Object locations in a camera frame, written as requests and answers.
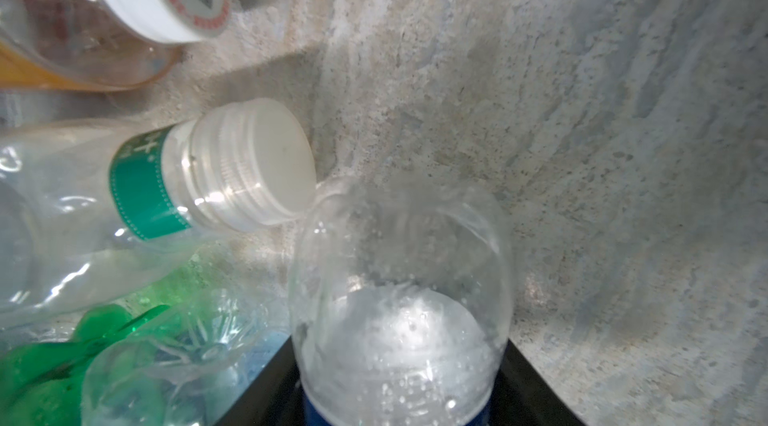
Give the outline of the Pepsi bottle blue cap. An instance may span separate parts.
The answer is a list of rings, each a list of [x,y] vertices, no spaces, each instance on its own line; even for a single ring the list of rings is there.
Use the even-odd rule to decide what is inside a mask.
[[[488,424],[515,279],[502,210],[476,185],[322,184],[289,275],[305,422]]]

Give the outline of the clear bottle green neck band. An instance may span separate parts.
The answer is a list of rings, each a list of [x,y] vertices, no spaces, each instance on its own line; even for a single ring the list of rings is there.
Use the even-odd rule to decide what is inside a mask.
[[[311,205],[315,161],[272,99],[152,131],[101,120],[1,137],[1,324],[42,321],[157,281],[204,243]]]

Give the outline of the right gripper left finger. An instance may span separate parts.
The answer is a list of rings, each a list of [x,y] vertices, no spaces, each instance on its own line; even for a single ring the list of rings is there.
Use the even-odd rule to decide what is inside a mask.
[[[300,426],[303,392],[288,339],[216,426]]]

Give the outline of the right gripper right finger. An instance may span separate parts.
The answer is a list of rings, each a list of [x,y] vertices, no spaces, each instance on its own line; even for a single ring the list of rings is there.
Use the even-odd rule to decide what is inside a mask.
[[[495,426],[584,426],[534,366],[507,342],[491,394]]]

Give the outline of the clear bottle blue cap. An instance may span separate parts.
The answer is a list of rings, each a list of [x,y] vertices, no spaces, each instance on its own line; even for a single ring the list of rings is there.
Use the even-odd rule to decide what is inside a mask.
[[[82,386],[84,425],[214,425],[290,332],[284,297],[213,289],[102,351]]]

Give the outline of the red yellow tea bottle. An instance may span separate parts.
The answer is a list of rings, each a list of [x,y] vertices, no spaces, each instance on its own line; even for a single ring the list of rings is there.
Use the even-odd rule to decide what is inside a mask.
[[[4,89],[124,91],[219,36],[233,0],[1,0]]]

